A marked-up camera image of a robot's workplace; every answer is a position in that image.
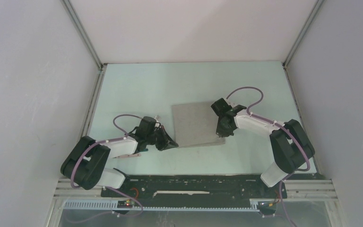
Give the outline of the grey cloth napkin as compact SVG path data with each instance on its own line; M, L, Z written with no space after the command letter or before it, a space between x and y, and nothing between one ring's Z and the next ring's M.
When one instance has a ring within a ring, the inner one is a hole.
M180 148L219 146L225 138L217 135L218 116L212 101L172 106L175 141Z

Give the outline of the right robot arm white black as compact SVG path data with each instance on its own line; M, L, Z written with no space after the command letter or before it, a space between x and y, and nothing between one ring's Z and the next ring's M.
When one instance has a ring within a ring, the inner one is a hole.
M216 134L221 138L234 135L236 129L247 130L269 139L274 162L261 174L256 192L267 198L275 185L297 171L309 171L310 158L315 149L301 124L294 119L288 122L272 121L249 112L243 105L232 105L223 98L211 105L218 117Z

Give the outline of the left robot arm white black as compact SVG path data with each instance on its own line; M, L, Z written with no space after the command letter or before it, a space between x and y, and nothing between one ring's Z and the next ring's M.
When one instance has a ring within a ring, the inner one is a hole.
M156 118L144 116L139 120L138 126L124 131L119 138L97 141L89 136L81 137L60 168L61 174L71 180L71 187L85 190L111 187L119 197L125 197L130 192L130 178L117 168L107 167L108 160L132 157L145 152L148 146L155 146L159 151L179 146Z

